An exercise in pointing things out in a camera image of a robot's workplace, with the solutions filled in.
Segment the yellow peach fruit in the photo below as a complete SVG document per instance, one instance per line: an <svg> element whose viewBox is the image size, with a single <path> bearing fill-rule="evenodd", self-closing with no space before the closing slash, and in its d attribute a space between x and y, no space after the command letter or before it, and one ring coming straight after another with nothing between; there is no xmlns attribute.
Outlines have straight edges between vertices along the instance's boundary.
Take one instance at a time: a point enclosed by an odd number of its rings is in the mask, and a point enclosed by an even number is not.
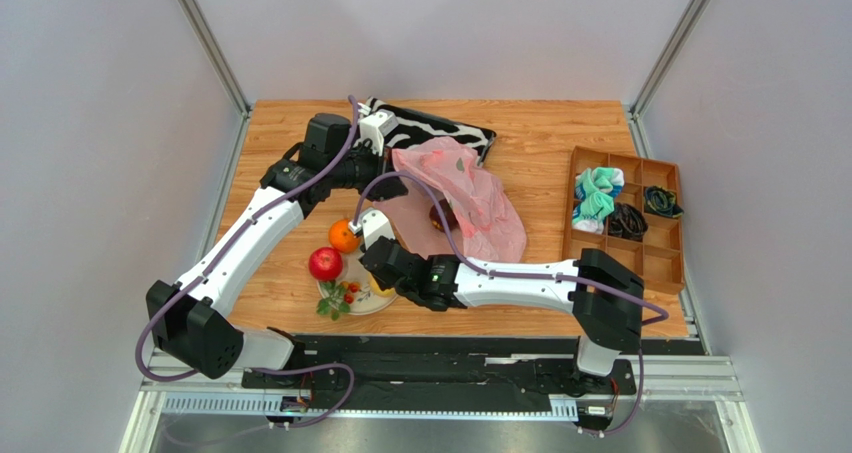
<svg viewBox="0 0 852 453"><path fill-rule="evenodd" d="M396 294L393 288L381 287L379 282L372 275L368 276L368 283L370 290L379 297L390 298Z"/></svg>

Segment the orange fruit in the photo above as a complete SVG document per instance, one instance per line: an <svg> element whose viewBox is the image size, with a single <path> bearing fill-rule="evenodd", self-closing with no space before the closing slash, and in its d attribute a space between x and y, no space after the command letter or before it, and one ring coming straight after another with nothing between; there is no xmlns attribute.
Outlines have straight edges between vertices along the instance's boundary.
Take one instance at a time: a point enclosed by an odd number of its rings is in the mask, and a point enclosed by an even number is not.
<svg viewBox="0 0 852 453"><path fill-rule="evenodd" d="M328 229L327 238L330 246L341 254L351 254L361 244L360 237L350 229L348 219L334 222Z"/></svg>

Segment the pink printed plastic bag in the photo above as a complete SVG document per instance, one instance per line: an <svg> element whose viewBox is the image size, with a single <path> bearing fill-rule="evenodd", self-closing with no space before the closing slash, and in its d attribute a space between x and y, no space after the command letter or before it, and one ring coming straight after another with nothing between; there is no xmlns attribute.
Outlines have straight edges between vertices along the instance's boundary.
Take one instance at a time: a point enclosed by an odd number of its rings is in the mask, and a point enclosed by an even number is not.
<svg viewBox="0 0 852 453"><path fill-rule="evenodd" d="M469 258L518 263L527 246L520 216L505 194L501 180L478 165L477 152L451 138L434 138L411 149L393 151L396 170L427 184L445 199L457 225L451 229L456 246ZM374 207L391 221L399 241L422 257L453 252L445 234L434 225L431 200L411 180L409 193Z"/></svg>

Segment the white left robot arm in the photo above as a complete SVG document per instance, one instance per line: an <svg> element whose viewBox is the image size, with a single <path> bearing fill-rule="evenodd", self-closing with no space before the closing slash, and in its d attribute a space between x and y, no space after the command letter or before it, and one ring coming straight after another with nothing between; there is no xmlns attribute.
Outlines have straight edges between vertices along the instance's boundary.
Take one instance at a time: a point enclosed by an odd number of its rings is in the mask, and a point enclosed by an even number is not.
<svg viewBox="0 0 852 453"><path fill-rule="evenodd" d="M352 120L319 113L305 137L271 165L238 220L176 282L155 282L146 294L145 332L191 374L216 379L233 368L283 369L291 337L270 328L239 329L228 317L245 285L276 245L335 189L365 192L389 171L384 140L398 124L379 111Z"/></svg>

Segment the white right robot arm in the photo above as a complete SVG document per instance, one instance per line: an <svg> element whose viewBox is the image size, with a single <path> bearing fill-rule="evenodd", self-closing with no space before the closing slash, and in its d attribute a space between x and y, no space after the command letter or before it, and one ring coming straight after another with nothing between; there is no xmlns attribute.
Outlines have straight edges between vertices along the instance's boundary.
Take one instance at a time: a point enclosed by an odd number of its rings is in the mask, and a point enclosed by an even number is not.
<svg viewBox="0 0 852 453"><path fill-rule="evenodd" d="M509 305L572 315L583 331L575 368L585 375L610 375L618 356L641 343L644 282L599 249L556 263L494 263L423 258L380 237L359 261L380 287L431 311Z"/></svg>

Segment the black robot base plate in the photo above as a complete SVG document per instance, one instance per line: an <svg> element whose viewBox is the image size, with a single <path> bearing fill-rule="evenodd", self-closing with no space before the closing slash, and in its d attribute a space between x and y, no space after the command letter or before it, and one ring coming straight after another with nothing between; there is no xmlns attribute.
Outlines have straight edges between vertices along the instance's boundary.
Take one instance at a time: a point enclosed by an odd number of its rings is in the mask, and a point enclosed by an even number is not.
<svg viewBox="0 0 852 453"><path fill-rule="evenodd" d="M580 379L574 374L577 340L559 338L476 338L425 336L299 335L289 365L305 368L328 363L340 370L308 375L246 373L247 389L296 389L314 407L354 389L345 406L352 410L437 413L544 413L550 398L608 400L635 396L638 370L620 359L612 379Z"/></svg>

